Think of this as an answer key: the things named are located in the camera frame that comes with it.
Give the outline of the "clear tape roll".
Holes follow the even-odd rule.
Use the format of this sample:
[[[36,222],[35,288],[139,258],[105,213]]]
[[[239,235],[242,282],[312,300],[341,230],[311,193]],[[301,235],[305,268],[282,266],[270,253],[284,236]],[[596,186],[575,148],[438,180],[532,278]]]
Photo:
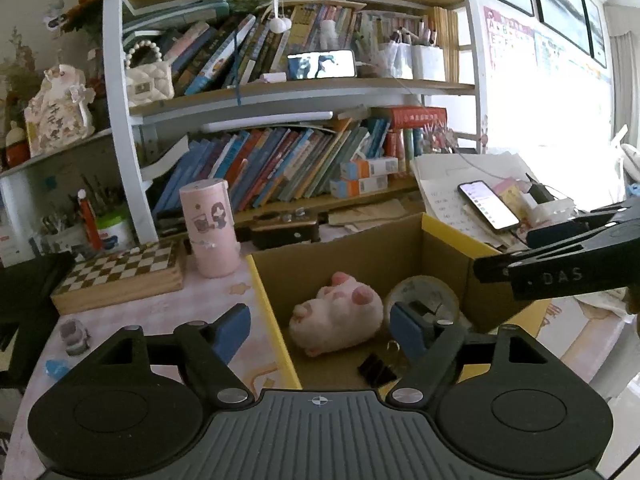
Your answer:
[[[438,326],[457,322],[459,299],[439,278],[416,275],[397,284],[386,296],[386,323],[390,333],[401,336],[434,338]]]

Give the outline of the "black binder clip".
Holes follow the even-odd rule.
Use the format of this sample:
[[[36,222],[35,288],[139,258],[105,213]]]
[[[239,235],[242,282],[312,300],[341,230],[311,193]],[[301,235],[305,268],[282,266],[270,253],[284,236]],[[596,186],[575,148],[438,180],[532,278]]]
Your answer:
[[[396,382],[397,375],[375,353],[370,353],[357,367],[358,375],[370,388],[381,388]]]

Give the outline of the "pink plush pig toy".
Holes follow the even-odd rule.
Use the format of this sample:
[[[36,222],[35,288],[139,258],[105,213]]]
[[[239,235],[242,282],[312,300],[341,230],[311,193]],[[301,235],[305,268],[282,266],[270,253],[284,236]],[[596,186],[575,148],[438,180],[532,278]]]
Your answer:
[[[335,272],[331,284],[293,309],[288,332],[294,344],[314,358],[363,344],[384,321],[378,293],[349,274]]]

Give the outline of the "small blue object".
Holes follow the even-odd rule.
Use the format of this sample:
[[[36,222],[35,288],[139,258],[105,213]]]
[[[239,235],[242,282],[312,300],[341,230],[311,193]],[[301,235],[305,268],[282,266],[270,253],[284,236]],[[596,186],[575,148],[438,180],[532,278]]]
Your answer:
[[[70,364],[66,360],[47,360],[44,363],[44,371],[55,382],[58,382],[70,371]]]

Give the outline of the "wooden chessboard box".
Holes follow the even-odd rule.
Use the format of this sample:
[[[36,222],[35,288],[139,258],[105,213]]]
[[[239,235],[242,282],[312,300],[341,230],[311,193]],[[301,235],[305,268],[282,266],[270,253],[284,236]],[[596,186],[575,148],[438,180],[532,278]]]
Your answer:
[[[145,244],[77,263],[51,299],[66,315],[175,292],[183,288],[185,265],[180,240]]]

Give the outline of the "yellow cardboard box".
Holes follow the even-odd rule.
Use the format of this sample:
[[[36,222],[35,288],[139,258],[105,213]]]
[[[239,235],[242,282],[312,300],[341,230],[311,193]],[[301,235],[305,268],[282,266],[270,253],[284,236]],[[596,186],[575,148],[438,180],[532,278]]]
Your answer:
[[[506,283],[483,284],[473,262],[495,255],[495,249],[428,216],[413,216],[332,242],[296,244],[255,252],[246,258],[258,304],[266,316],[281,385],[287,389],[361,389],[358,365],[386,341],[373,339],[349,350],[308,358],[288,336],[296,304],[314,297],[343,271],[371,286],[381,297],[406,278],[431,275],[456,294],[472,325],[488,333],[501,323],[538,335],[549,301],[516,301]]]

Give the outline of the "pink cartoon cylinder container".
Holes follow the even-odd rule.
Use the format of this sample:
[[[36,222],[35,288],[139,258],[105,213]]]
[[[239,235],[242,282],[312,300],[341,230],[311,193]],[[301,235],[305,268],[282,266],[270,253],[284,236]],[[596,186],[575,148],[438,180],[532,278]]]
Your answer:
[[[222,278],[240,265],[240,243],[224,179],[192,182],[179,190],[186,229],[198,272]]]

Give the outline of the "white green lid jar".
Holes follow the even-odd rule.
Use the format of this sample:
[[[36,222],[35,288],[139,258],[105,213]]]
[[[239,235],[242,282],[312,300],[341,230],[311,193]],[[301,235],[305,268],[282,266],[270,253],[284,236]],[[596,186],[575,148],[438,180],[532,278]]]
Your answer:
[[[111,212],[96,218],[96,228],[108,254],[126,252],[134,247],[134,236],[130,228],[130,222],[126,214]]]

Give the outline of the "stack of white papers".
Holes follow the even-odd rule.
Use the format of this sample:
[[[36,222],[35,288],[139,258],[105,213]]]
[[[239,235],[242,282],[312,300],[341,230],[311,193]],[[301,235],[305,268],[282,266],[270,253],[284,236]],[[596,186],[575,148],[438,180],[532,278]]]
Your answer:
[[[424,154],[410,162],[426,212],[478,242],[493,248],[518,246],[509,232],[496,234],[458,191],[465,182],[484,181],[496,188],[513,179],[527,182],[530,169],[517,154]]]

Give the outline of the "lower orange blue box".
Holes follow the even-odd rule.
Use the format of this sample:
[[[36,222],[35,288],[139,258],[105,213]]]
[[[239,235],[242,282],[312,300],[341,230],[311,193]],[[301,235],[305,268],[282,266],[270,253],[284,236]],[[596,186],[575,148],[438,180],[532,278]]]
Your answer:
[[[385,191],[388,177],[368,177],[357,180],[333,180],[330,182],[331,195],[335,198],[352,198]]]

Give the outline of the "orange blue box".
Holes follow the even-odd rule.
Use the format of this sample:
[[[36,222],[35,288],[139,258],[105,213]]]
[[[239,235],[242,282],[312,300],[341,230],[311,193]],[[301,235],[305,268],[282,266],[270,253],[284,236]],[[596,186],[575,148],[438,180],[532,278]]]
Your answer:
[[[389,174],[397,174],[398,171],[399,165],[396,157],[358,159],[341,163],[341,178],[346,181],[388,176]]]
[[[330,182],[331,195],[335,198],[352,198],[385,191],[388,177],[368,177],[357,180],[333,180]]]

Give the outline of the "upper orange blue box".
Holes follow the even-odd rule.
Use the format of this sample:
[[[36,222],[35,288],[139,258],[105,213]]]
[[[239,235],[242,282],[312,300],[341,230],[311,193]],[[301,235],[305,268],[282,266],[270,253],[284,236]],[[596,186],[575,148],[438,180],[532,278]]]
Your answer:
[[[399,165],[396,157],[358,159],[341,163],[341,178],[346,181],[388,176],[389,174],[397,174],[398,171]]]

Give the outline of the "red thick book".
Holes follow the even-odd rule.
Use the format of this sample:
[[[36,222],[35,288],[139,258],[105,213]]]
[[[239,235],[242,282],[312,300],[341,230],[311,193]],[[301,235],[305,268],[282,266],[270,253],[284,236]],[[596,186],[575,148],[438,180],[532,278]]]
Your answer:
[[[434,106],[400,106],[390,109],[395,128],[426,128],[447,125],[447,110]]]

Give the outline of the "floral pink house ornament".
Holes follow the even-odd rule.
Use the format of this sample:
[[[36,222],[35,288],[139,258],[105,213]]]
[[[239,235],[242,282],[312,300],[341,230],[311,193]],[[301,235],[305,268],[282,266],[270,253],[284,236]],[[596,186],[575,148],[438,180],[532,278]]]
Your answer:
[[[79,68],[56,64],[45,70],[38,93],[24,110],[30,156],[49,154],[92,136],[96,128],[89,105],[95,97]]]

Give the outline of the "phone on shelf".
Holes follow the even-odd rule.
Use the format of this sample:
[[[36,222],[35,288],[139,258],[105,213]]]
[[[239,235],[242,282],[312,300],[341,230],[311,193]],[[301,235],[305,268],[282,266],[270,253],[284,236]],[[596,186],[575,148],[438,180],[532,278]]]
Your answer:
[[[352,50],[305,52],[288,56],[288,78],[292,80],[356,76],[356,61]]]

